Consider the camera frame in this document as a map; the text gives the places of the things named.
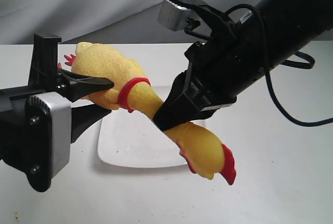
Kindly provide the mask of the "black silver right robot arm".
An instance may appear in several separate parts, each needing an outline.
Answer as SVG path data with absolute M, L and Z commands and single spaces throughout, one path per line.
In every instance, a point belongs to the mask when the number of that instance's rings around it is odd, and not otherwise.
M 332 0 L 261 0 L 221 12 L 202 0 L 164 0 L 158 21 L 197 37 L 153 122 L 162 131 L 210 118 L 278 65 L 310 69 L 300 49 L 332 29 Z

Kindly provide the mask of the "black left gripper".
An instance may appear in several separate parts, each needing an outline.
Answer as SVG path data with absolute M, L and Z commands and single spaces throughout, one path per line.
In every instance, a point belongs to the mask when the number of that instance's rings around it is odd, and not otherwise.
M 61 41 L 61 37 L 55 34 L 34 34 L 28 84 L 1 89 L 1 104 L 9 104 L 11 97 L 27 98 L 51 91 L 76 102 L 114 86 L 114 82 L 105 77 L 87 76 L 58 68 L 58 43 Z M 90 126 L 111 112 L 96 104 L 72 108 L 71 143 L 75 143 Z

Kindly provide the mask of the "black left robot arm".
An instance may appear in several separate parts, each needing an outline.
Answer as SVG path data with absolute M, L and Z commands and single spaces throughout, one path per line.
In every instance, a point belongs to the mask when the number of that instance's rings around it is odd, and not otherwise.
M 71 107 L 114 83 L 59 67 L 60 42 L 57 35 L 35 33 L 27 84 L 1 89 L 1 160 L 26 174 L 55 175 L 68 163 L 71 144 L 109 113 L 94 104 Z

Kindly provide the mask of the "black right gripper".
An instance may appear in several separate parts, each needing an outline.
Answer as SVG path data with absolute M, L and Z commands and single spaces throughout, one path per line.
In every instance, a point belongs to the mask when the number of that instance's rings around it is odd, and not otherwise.
M 161 131 L 210 118 L 269 74 L 265 26 L 255 7 L 239 4 L 220 12 L 210 6 L 196 6 L 194 10 L 211 33 L 200 36 L 205 44 L 195 42 L 185 51 L 188 69 L 174 79 L 169 95 L 153 117 Z

